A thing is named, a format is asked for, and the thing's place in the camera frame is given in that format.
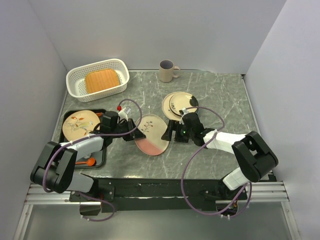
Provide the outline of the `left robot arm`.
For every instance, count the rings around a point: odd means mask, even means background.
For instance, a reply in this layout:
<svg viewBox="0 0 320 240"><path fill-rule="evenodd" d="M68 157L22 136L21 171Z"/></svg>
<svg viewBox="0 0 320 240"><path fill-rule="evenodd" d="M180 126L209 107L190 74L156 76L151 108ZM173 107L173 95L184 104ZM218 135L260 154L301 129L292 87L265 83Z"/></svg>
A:
<svg viewBox="0 0 320 240"><path fill-rule="evenodd" d="M73 180L76 161L107 148L113 139L124 141L145 139L132 118L124 110L106 111L88 136L69 142L48 142L30 174L30 181L50 193L63 193Z"/></svg>

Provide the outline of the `cream and pink plate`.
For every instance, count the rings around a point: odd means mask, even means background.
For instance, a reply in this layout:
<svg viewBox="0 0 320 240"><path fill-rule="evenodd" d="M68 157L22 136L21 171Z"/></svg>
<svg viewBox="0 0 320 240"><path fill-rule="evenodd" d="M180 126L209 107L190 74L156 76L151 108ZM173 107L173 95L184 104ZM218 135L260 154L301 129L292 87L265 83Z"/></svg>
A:
<svg viewBox="0 0 320 240"><path fill-rule="evenodd" d="M169 141L162 140L167 130L165 121L155 114L145 114L138 126L138 129L145 135L145 138L135 141L137 147L149 156L158 156L165 152Z"/></svg>

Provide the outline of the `woven bamboo square tray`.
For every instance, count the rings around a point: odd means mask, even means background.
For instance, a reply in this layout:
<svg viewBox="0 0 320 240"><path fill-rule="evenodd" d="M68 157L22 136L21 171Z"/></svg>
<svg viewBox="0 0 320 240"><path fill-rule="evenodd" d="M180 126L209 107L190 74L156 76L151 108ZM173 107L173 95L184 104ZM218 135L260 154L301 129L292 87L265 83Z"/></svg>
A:
<svg viewBox="0 0 320 240"><path fill-rule="evenodd" d="M88 94L104 91L120 85L116 71L110 68L90 72L85 76L84 82Z"/></svg>

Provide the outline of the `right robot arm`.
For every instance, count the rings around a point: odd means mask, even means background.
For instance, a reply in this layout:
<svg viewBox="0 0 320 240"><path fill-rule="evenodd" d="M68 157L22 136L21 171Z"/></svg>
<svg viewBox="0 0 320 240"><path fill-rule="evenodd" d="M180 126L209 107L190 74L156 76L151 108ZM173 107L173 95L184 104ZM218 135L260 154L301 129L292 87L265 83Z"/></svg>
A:
<svg viewBox="0 0 320 240"><path fill-rule="evenodd" d="M182 119L170 120L161 139L187 143L192 140L196 146L216 149L235 156L238 168L222 178L219 195L224 199L232 198L237 188L253 182L256 183L272 171L278 164L278 158L256 131L247 134L234 134L205 128L195 112L184 114Z"/></svg>

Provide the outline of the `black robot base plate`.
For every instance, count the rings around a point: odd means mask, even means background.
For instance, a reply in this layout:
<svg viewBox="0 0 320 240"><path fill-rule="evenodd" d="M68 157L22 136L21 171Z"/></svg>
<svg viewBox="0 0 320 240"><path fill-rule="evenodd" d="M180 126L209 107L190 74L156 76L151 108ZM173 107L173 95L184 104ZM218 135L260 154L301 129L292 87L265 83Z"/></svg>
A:
<svg viewBox="0 0 320 240"><path fill-rule="evenodd" d="M184 196L201 211L215 211L217 201L230 202L236 194L247 200L246 190L229 190L217 179L97 178L89 197L108 201L117 211L189 209Z"/></svg>

